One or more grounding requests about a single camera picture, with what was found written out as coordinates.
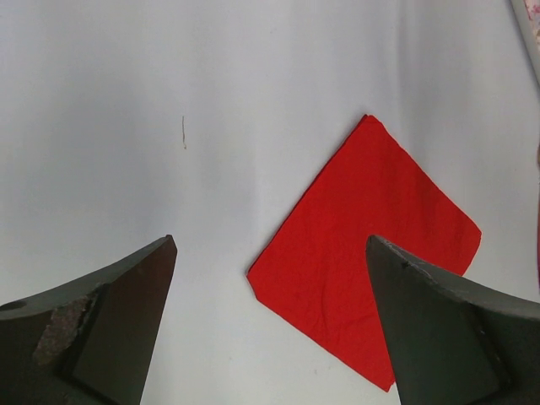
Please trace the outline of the red paper napkin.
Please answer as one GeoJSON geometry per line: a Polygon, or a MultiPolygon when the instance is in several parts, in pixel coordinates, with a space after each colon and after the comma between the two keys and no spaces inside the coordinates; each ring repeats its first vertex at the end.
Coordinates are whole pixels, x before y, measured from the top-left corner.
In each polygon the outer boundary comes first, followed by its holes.
{"type": "Polygon", "coordinates": [[[246,277],[259,302],[389,390],[395,378],[366,264],[371,235],[461,275],[482,233],[384,125],[366,115],[246,277]]]}

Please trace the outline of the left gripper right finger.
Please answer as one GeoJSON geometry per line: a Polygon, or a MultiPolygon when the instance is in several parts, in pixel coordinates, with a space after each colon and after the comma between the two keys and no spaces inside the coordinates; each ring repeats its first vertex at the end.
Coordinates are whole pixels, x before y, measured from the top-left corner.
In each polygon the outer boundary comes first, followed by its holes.
{"type": "Polygon", "coordinates": [[[539,305],[378,235],[366,261],[402,404],[537,404],[539,305]]]}

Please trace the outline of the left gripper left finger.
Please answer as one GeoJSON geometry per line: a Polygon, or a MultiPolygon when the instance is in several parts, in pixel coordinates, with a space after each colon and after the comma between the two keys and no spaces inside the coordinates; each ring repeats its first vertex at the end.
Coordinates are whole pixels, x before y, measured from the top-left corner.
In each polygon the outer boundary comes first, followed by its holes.
{"type": "Polygon", "coordinates": [[[176,263],[171,235],[1,307],[3,404],[139,404],[176,263]]]}

